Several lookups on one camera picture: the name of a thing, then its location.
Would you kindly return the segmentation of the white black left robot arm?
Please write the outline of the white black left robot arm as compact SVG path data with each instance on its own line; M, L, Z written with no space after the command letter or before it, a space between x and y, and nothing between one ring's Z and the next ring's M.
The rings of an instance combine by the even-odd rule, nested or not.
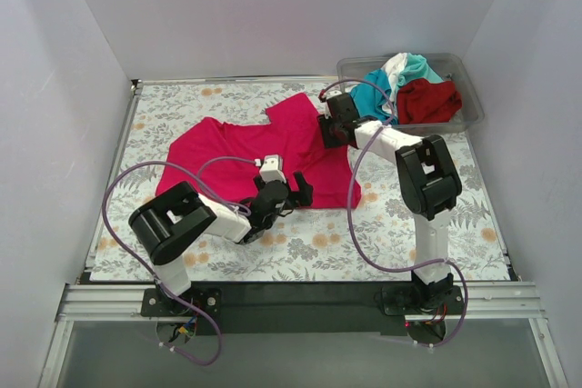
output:
M295 172L294 177L295 191L279 176L256 176L256 195L242 202L250 210L248 217L200 194L188 182L175 185L134 211L129 225L161 281L145 292L141 314L186 316L194 305L217 315L222 290L192 285L186 271L186 250L205 235L233 244L250 244L262 238L278 218L310 206L314 187L302 173Z

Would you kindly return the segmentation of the teal blue t shirt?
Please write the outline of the teal blue t shirt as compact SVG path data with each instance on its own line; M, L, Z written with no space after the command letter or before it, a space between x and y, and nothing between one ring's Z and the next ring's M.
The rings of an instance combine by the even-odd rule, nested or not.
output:
M388 120L390 124L398 124L394 99L392 98L392 86L389 83L386 72L376 69L368 73L364 80L349 93L353 98L356 109L361 116L373 116L378 120Z

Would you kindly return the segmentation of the dark red t shirt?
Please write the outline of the dark red t shirt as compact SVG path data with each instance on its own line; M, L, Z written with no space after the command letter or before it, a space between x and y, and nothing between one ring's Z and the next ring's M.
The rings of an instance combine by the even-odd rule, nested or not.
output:
M400 124L447 123L462 108L462 97L452 81L430 84L414 80L402 87L396 97Z

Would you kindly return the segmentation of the floral patterned table mat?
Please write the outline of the floral patterned table mat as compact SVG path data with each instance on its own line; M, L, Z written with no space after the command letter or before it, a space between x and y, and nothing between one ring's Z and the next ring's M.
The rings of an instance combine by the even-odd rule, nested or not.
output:
M263 124L266 109L298 93L316 100L327 78L230 83L150 83L143 87L117 161L126 171L87 262L93 282L147 282L146 251L128 226L129 215L154 195L169 145L206 116L232 124ZM469 281L504 281L506 248L465 134L450 134L448 149L463 184L451 214L449 254ZM396 168L373 154L357 172L362 198L352 213L356 238L375 263L390 268L415 261L414 221L399 192ZM194 281L398 281L358 254L342 210L300 211L280 219L258 241L239 246L204 237L186 252Z

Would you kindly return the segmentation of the pink t shirt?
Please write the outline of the pink t shirt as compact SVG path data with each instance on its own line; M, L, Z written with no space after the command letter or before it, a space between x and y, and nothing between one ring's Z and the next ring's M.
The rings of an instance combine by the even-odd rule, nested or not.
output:
M206 117L169 146L166 160L201 179L220 197L240 201L256 194L258 169L248 161L277 154L283 172L300 172L314 187L313 209L344 209L352 169L347 148L326 149L317 123L318 111L299 93L266 109L268 124L238 125Z

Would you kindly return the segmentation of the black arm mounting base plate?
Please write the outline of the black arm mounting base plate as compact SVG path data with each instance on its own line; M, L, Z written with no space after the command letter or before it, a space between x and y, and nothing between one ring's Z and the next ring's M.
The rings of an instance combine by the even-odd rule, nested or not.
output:
M407 317L428 319L428 337L441 341L444 320L460 315L459 286L430 295L404 282L194 282L184 307L159 286L147 288L140 308L145 318L189 319L196 309L197 332L235 333L379 333L405 336Z

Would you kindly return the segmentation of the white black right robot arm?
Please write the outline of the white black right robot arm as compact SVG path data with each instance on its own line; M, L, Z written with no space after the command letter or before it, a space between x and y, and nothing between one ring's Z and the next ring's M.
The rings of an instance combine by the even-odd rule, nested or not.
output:
M327 148L351 145L360 151L347 192L347 224L360 257L375 269L392 274L409 273L412 304L422 313L432 313L453 292L453 262L448 257L448 227L451 212L462 193L462 184L440 135L406 134L373 117L362 116L348 93L325 97L326 113L318 124ZM355 233L352 197L356 173L366 154L372 153L396 166L401 197L415 224L416 258L411 267L383 267L363 251Z

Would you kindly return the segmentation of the white and aqua t shirt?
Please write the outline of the white and aqua t shirt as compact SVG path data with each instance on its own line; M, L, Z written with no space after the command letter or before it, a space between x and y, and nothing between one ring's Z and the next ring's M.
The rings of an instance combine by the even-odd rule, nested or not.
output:
M390 88L389 100L381 108L388 114L396 114L398 91L417 79L426 79L430 84L439 84L443 79L428 64L422 55L398 53L388 59L381 67Z

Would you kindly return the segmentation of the clear plastic bin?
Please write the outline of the clear plastic bin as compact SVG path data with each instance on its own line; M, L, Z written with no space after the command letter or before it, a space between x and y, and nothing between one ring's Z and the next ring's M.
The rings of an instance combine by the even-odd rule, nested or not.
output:
M337 74L361 115L410 134L460 133L484 119L467 70L452 54L345 58Z

